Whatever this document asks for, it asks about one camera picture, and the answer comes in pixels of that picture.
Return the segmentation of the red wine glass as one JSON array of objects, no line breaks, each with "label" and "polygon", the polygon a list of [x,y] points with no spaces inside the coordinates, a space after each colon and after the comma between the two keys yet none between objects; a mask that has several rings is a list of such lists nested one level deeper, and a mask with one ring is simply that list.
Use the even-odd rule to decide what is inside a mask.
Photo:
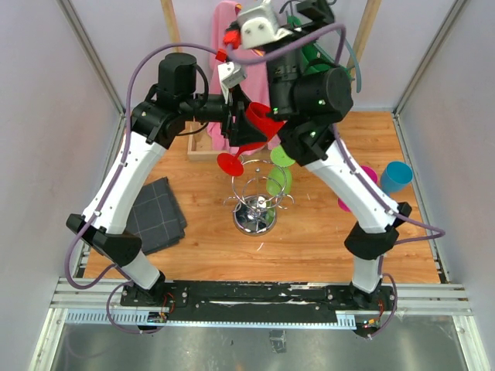
[{"label": "red wine glass", "polygon": [[229,119],[222,126],[222,135],[226,136],[229,146],[236,147],[235,155],[221,153],[217,164],[230,176],[237,177],[244,173],[240,155],[264,147],[282,128],[284,121],[274,120],[269,106],[251,102],[247,107],[239,103],[234,110],[234,119]]}]

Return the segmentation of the blue wine glass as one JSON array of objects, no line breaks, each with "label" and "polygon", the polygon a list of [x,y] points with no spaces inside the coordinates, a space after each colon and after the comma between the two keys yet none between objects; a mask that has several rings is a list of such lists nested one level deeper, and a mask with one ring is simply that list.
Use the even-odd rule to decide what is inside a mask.
[{"label": "blue wine glass", "polygon": [[381,189],[388,195],[400,192],[411,183],[413,176],[412,168],[408,164],[399,161],[390,162],[381,174]]}]

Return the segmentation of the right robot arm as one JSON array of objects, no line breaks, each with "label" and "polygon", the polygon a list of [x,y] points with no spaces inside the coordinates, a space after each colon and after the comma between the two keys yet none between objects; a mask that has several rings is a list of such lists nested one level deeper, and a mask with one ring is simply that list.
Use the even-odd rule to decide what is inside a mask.
[{"label": "right robot arm", "polygon": [[278,136],[285,153],[323,180],[343,200],[356,218],[344,241],[353,255],[350,299],[367,309],[380,297],[384,255],[398,243],[398,227],[408,221],[411,206],[398,203],[370,179],[352,157],[337,130],[353,106],[351,82],[338,60],[327,70],[308,73],[301,49],[320,36],[339,31],[325,1],[302,1],[297,11],[310,21],[300,26],[276,26],[272,40],[264,43],[271,55],[266,63],[271,117],[284,122]]}]

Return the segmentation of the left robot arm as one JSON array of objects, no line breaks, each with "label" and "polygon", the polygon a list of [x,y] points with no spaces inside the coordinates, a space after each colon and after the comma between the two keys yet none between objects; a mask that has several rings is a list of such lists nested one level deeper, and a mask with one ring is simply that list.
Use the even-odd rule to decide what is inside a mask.
[{"label": "left robot arm", "polygon": [[131,208],[156,162],[186,122],[220,123],[229,145],[251,151],[269,142],[268,125],[262,123],[262,106],[241,89],[246,73],[241,64],[227,59],[217,67],[220,94],[196,92],[196,78],[204,75],[195,56],[170,53],[159,63],[158,80],[144,100],[126,114],[125,138],[120,155],[90,204],[81,214],[71,214],[67,227],[108,258],[138,289],[151,306],[166,297],[165,275],[142,250],[142,240],[126,230]]}]

